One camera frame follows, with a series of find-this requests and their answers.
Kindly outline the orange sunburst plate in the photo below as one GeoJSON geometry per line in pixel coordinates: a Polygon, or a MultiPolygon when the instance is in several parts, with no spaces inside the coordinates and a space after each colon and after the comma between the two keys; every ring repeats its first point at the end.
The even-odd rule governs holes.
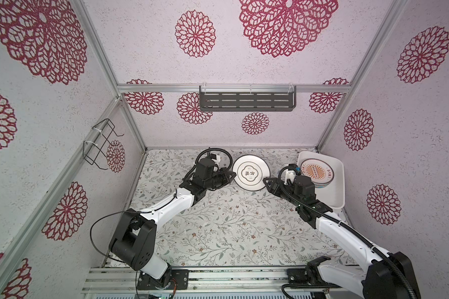
{"type": "Polygon", "coordinates": [[[333,169],[320,159],[306,159],[301,163],[301,173],[317,184],[329,184],[334,179],[333,169]]]}

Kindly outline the white plate thin green rim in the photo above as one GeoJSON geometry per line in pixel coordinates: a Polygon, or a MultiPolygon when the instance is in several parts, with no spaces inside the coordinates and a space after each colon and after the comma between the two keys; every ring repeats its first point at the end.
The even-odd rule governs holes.
{"type": "Polygon", "coordinates": [[[264,178],[269,178],[271,170],[263,158],[247,154],[233,163],[235,183],[246,191],[260,191],[265,188],[264,178]]]}

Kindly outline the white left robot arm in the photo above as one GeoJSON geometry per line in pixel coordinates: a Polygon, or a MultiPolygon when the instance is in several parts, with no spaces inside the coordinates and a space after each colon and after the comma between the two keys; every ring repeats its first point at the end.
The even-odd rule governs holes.
{"type": "Polygon", "coordinates": [[[230,167],[218,166],[217,155],[202,158],[179,187],[160,202],[143,211],[128,209],[123,212],[109,244],[111,253],[161,287],[168,285],[172,266],[155,253],[157,232],[203,199],[208,191],[216,191],[234,180],[236,173],[230,167]]]}

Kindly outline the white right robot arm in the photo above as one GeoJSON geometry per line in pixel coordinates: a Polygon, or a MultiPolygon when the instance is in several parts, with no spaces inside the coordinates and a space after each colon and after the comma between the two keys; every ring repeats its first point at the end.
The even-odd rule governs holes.
{"type": "Polygon", "coordinates": [[[341,265],[320,256],[306,264],[304,278],[288,287],[302,289],[342,288],[362,299],[419,299],[421,297],[413,265],[401,252],[391,253],[346,224],[321,202],[309,177],[299,175],[283,181],[264,178],[271,194],[294,204],[299,217],[313,229],[332,239],[356,262],[341,265]]]}

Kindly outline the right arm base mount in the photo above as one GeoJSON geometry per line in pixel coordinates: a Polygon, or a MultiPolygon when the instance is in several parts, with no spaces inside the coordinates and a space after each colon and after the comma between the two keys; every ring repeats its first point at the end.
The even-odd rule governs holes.
{"type": "Polygon", "coordinates": [[[320,256],[314,260],[309,261],[305,266],[300,266],[294,269],[287,269],[288,282],[291,286],[304,285],[305,287],[330,287],[339,288],[335,284],[325,282],[318,271],[318,267],[326,261],[331,260],[330,257],[320,256]]]}

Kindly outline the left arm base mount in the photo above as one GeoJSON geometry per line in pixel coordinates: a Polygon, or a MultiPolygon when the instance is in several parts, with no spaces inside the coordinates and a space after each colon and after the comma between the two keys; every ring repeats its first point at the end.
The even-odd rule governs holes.
{"type": "Polygon", "coordinates": [[[137,290],[186,290],[189,283],[188,269],[169,268],[160,279],[140,273],[137,290]]]}

